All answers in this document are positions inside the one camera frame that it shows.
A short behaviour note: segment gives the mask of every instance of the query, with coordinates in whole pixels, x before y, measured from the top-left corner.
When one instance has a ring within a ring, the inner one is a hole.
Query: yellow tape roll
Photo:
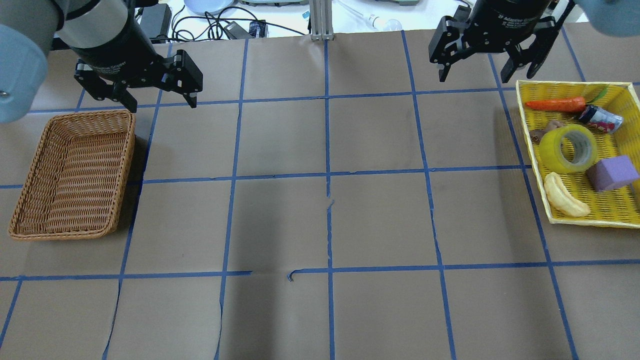
[[[567,160],[562,153],[561,145],[565,138],[573,145],[573,161]],[[596,139],[581,125],[571,124],[551,130],[540,141],[542,165],[558,174],[586,171],[597,156]]]

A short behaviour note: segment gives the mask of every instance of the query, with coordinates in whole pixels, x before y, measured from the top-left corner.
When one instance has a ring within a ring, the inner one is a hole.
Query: blue tape line
[[[328,268],[304,268],[293,270],[292,272],[287,274],[287,280],[289,282],[293,281],[293,274],[325,274],[329,272]]]
[[[520,169],[520,165],[497,165],[497,166],[480,166],[480,167],[441,167],[428,168],[428,172],[452,172],[452,171],[485,171],[485,170],[514,170]],[[388,175],[388,174],[414,174],[423,173],[423,168],[401,168],[392,170],[359,170],[359,171],[334,171],[329,176],[352,176],[352,175]],[[271,174],[271,175],[242,175],[242,176],[219,176],[219,177],[182,177],[175,179],[151,179],[143,180],[143,184],[162,184],[162,183],[197,183],[204,181],[229,181],[229,180],[263,180],[263,179],[287,179],[294,177],[326,177],[326,172],[303,172],[293,174]],[[129,185],[139,184],[139,181],[131,181]],[[0,185],[3,188],[21,188],[22,185]]]
[[[573,63],[575,64],[575,68],[578,70],[578,74],[580,75],[580,79],[582,81],[586,81],[584,77],[584,73],[582,72],[582,68],[580,67],[580,63],[578,62],[578,57],[575,55],[575,51],[573,51],[573,46],[571,46],[569,37],[566,36],[566,31],[564,30],[564,26],[562,27],[561,31],[562,31],[562,36],[564,37],[564,41],[566,42],[566,46],[569,48],[569,53],[573,58]]]
[[[243,175],[237,176],[238,180],[261,180],[261,179],[287,179],[290,177],[324,177],[324,172],[307,172],[301,174],[273,174],[273,175]]]
[[[631,265],[640,264],[640,259],[553,261],[552,264],[554,266]]]
[[[396,169],[396,170],[338,171],[338,172],[332,172],[331,176],[411,174],[411,173],[423,173],[423,172],[424,172],[423,168],[402,168],[402,169]]]
[[[143,184],[164,184],[164,183],[201,183],[203,181],[224,181],[231,180],[231,176],[221,177],[183,177],[178,179],[153,179],[144,180]]]
[[[569,349],[571,350],[572,358],[577,360],[578,353],[575,348],[575,343],[573,342],[573,335],[571,334],[571,328],[569,326],[569,321],[566,317],[566,312],[564,310],[564,303],[562,300],[562,295],[560,294],[560,287],[558,286],[558,282],[556,279],[556,271],[554,270],[553,262],[551,261],[551,255],[549,254],[549,249],[547,247],[547,239],[545,237],[544,230],[542,229],[542,222],[540,221],[540,216],[538,214],[538,207],[536,206],[536,199],[533,195],[533,191],[531,188],[531,183],[529,181],[529,176],[527,176],[526,167],[524,165],[522,152],[520,151],[520,146],[518,145],[518,138],[516,137],[515,129],[513,127],[513,121],[511,120],[511,115],[509,114],[509,109],[507,107],[506,100],[504,98],[504,92],[501,89],[500,80],[498,78],[498,72],[495,68],[495,64],[493,63],[492,57],[487,54],[489,57],[489,64],[491,65],[491,69],[493,71],[493,78],[495,80],[498,89],[500,89],[500,101],[502,101],[502,109],[504,110],[504,114],[507,118],[507,123],[509,124],[509,132],[511,133],[511,139],[513,141],[513,145],[515,146],[516,153],[518,154],[518,161],[522,168],[522,176],[525,181],[525,185],[527,187],[527,193],[529,194],[529,202],[531,203],[531,209],[533,210],[534,218],[536,219],[536,226],[538,227],[538,234],[540,235],[540,242],[542,245],[543,252],[545,253],[545,259],[547,260],[547,267],[549,269],[549,275],[551,276],[551,283],[554,287],[554,293],[556,294],[556,301],[558,304],[558,309],[560,311],[560,317],[562,318],[562,322],[564,325],[564,333],[566,334],[567,342],[569,344]]]
[[[169,48],[167,49],[167,56],[171,54],[173,44],[169,44]],[[133,236],[133,227],[136,223],[136,217],[138,216],[138,205],[140,205],[140,195],[142,194],[142,187],[145,178],[145,172],[147,171],[147,163],[149,161],[149,153],[151,150],[151,143],[153,142],[154,132],[156,130],[156,122],[158,117],[158,111],[160,110],[160,102],[162,100],[162,90],[158,90],[158,96],[156,99],[156,107],[154,110],[154,118],[151,122],[151,128],[149,130],[149,138],[147,140],[147,149],[145,150],[145,159],[142,164],[142,173],[141,180],[142,183],[138,187],[138,193],[136,195],[136,201],[134,203],[133,212],[131,213],[131,223],[129,224],[129,230],[127,232],[127,241],[124,245],[124,251],[122,254],[122,263],[120,264],[120,275],[118,276],[118,296],[116,298],[116,309],[113,314],[113,322],[111,324],[111,332],[109,333],[109,339],[107,340],[107,345],[104,347],[104,351],[102,353],[102,360],[106,360],[107,355],[109,354],[109,346],[111,344],[111,336],[113,335],[113,327],[115,326],[116,315],[118,314],[118,303],[120,302],[120,290],[122,289],[122,276],[127,267],[127,260],[129,259],[129,248],[131,247],[131,238]]]
[[[72,113],[76,109],[50,109],[50,110],[31,110],[28,114],[43,114],[43,113]]]
[[[539,267],[547,267],[547,266],[548,266],[547,263],[542,263],[542,262],[444,265],[446,270],[539,268]]]
[[[326,96],[301,96],[301,97],[274,97],[267,99],[247,99],[244,102],[280,102],[280,101],[304,101],[304,100],[321,100]]]
[[[411,93],[413,97],[413,110],[415,112],[415,124],[418,132],[418,140],[420,142],[420,155],[422,156],[422,164],[424,166],[424,180],[426,183],[427,196],[429,198],[429,216],[431,218],[431,229],[433,231],[433,244],[436,250],[436,258],[438,266],[440,267],[440,289],[442,291],[442,304],[444,308],[445,322],[447,324],[447,337],[449,338],[449,351],[451,352],[451,359],[456,360],[456,346],[453,338],[453,328],[451,325],[451,312],[449,311],[449,296],[447,294],[447,283],[444,276],[444,268],[442,266],[442,254],[440,253],[440,246],[438,245],[438,235],[436,232],[435,221],[433,218],[433,195],[431,193],[431,178],[429,175],[429,165],[427,163],[427,156],[424,151],[424,139],[422,137],[422,125],[420,123],[420,110],[418,107],[418,97],[415,91],[415,78],[413,76],[413,69],[411,66],[411,56],[409,54],[409,45],[406,41],[406,35],[404,30],[401,31],[402,41],[404,45],[404,56],[406,57],[406,65],[409,71],[409,79],[411,81]]]
[[[109,331],[109,338],[107,339],[107,345],[102,351],[102,360],[107,360],[107,354],[109,353],[109,346],[111,345],[111,338],[113,337],[113,329],[116,325],[116,316],[118,316],[118,308],[120,304],[120,292],[122,292],[122,279],[118,281],[118,295],[116,296],[116,308],[113,311],[113,317],[111,319],[111,331]]]
[[[440,265],[353,266],[334,268],[333,272],[437,271],[441,269]]]
[[[240,131],[242,129],[242,110],[243,110],[243,102],[244,102],[244,81],[246,78],[246,59],[249,51],[249,40],[244,40],[244,54],[242,60],[242,75],[240,77],[240,98],[238,99],[238,121],[236,125],[236,145],[234,147],[234,167],[232,172],[232,180],[231,180],[231,190],[229,195],[229,211],[227,213],[227,234],[225,236],[225,253],[223,257],[222,269],[224,272],[227,271],[228,263],[229,263],[229,247],[231,243],[231,221],[233,219],[234,213],[234,199],[236,197],[236,176],[238,169],[238,152],[240,149]],[[220,282],[220,316],[222,317],[222,313],[225,309],[225,291],[227,288],[227,276],[222,276]],[[216,347],[216,355],[214,356],[214,360],[218,360],[220,358],[220,342],[222,339],[222,335],[218,338],[218,346]]]
[[[326,196],[331,198],[330,114],[329,114],[329,41],[324,41],[324,158],[326,162]],[[327,294],[329,302],[329,358],[335,360],[335,327],[333,316],[333,234],[331,209],[335,200],[326,209]]]
[[[213,100],[213,101],[198,101],[198,105],[219,105],[219,104],[237,104],[238,100]],[[189,106],[186,102],[169,102],[167,104],[160,104],[160,107],[165,106]]]
[[[176,277],[249,276],[251,271],[168,272],[160,274],[124,274],[123,279],[173,279]]]
[[[452,89],[452,90],[423,90],[416,91],[417,95],[430,95],[430,94],[459,94],[467,92],[493,92],[498,91],[498,88],[478,88],[478,89]]]
[[[483,170],[520,170],[520,165],[497,165],[487,167],[433,167],[430,172],[451,172],[451,171],[483,171]]]
[[[503,88],[503,91],[515,90],[515,88]],[[455,94],[455,93],[468,93],[468,92],[492,92],[498,91],[497,88],[476,88],[476,89],[454,89],[454,90],[426,90],[416,91],[417,95],[428,94]],[[385,92],[385,93],[372,93],[372,94],[342,94],[342,95],[318,95],[318,96],[301,96],[301,97],[275,97],[264,99],[243,99],[243,102],[279,102],[279,101],[307,101],[307,100],[320,100],[320,99],[356,99],[361,97],[384,97],[384,96],[404,96],[411,95],[411,92]],[[199,106],[218,105],[218,104],[237,104],[238,100],[215,100],[215,101],[200,101]],[[142,104],[138,105],[138,108],[169,108],[173,106],[189,106],[186,102],[168,102],[165,104]],[[73,111],[97,111],[97,110],[118,110],[124,109],[124,106],[94,106],[88,108],[74,108],[74,109],[46,109],[46,110],[31,110],[28,113],[63,113]]]
[[[20,275],[0,277],[3,281],[60,281],[60,280],[113,280],[113,279],[173,279],[181,277],[249,276],[251,271],[166,272],[151,274],[96,274],[96,275]]]
[[[404,96],[411,95],[410,92],[382,92],[377,94],[342,94],[328,95],[331,99],[352,99],[356,97],[383,97],[383,96]]]
[[[82,104],[82,100],[84,99],[84,88],[80,92],[80,98],[78,98],[78,104],[76,105],[76,111],[80,109],[80,104]]]
[[[22,281],[18,281],[18,283],[15,285],[15,291],[13,292],[13,298],[11,300],[11,305],[9,306],[9,311],[7,311],[6,318],[4,319],[2,333],[0,333],[0,348],[2,348],[2,343],[4,342],[4,335],[6,335],[6,330],[9,328],[9,321],[11,321],[11,315],[13,315],[13,309],[15,309],[15,303],[16,301],[18,301],[18,295],[20,294],[21,287]]]

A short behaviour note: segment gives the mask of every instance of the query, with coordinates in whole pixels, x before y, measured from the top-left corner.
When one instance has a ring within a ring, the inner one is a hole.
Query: cable
[[[177,19],[178,15],[185,9],[185,6],[183,6],[180,11],[178,11],[172,18],[171,21],[171,37],[161,37],[161,39],[164,40],[171,40],[171,41],[178,41],[178,42],[194,42],[194,41],[206,41],[206,40],[222,40],[222,36],[225,34],[224,32],[224,27],[222,25],[222,23],[226,23],[229,24],[230,21],[258,21],[262,24],[267,24],[270,26],[275,26],[277,28],[281,28],[281,29],[285,29],[285,30],[289,30],[292,31],[293,33],[299,34],[299,35],[306,35],[305,33],[302,33],[298,30],[294,30],[291,28],[288,28],[286,26],[282,26],[282,25],[278,25],[278,24],[273,24],[271,22],[266,22],[264,20],[259,20],[254,13],[252,13],[251,11],[245,9],[245,8],[241,8],[239,6],[228,6],[224,9],[222,9],[220,11],[220,13],[218,13],[216,16],[214,16],[212,13],[210,12],[205,12],[204,16],[185,16],[181,19]],[[238,9],[238,10],[242,10],[246,13],[248,13],[249,15],[251,15],[251,17],[253,17],[252,19],[247,19],[247,18],[223,18],[221,15],[227,11],[227,10],[231,10],[231,9]],[[186,29],[177,29],[178,25],[180,24],[180,22],[182,22],[183,20],[186,19],[204,19],[207,21],[208,26],[198,35],[195,36],[192,32],[190,32],[189,30]],[[207,35],[207,38],[203,38],[201,39],[200,37],[202,37],[203,35]]]

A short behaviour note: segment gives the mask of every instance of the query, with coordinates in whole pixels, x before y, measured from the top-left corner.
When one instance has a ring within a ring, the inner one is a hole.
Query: plastic basket
[[[70,240],[114,231],[135,122],[128,111],[53,117],[40,138],[9,235],[15,240]]]
[[[590,100],[608,85],[607,94],[595,105],[621,115],[625,121],[613,134],[605,134],[592,129],[598,144],[597,161],[626,154],[640,170],[640,102],[631,83],[565,83],[555,81],[518,80],[516,92],[524,131],[525,141],[531,157],[533,171],[536,174],[538,189],[542,195],[545,212],[552,224],[592,225],[602,227],[640,228],[640,181],[632,186],[607,192],[594,191],[585,173],[561,174],[564,185],[580,201],[589,205],[591,213],[584,217],[569,217],[551,206],[547,200],[543,180],[551,171],[541,163],[538,146],[529,138],[528,132],[543,129],[549,120],[561,120],[567,124],[576,124],[572,114],[554,111],[536,111],[524,105],[531,100],[559,99],[563,97],[584,96]]]

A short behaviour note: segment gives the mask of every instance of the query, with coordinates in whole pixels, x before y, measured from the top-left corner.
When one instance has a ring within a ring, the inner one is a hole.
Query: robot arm
[[[612,36],[640,34],[640,10],[633,0],[576,0],[593,26]],[[542,17],[550,0],[477,0],[473,9],[459,6],[455,15],[440,20],[431,42],[429,60],[438,64],[440,81],[451,65],[475,53],[509,54],[502,68],[503,83],[527,64],[527,78],[540,69],[553,46],[566,16],[575,3],[569,0],[560,18]],[[528,49],[520,43],[535,35]]]
[[[134,20],[140,1],[0,0],[0,122],[21,118],[44,81],[53,33],[80,60],[75,79],[96,100],[135,112],[128,88],[154,86],[196,107],[202,72],[184,50],[163,58]]]

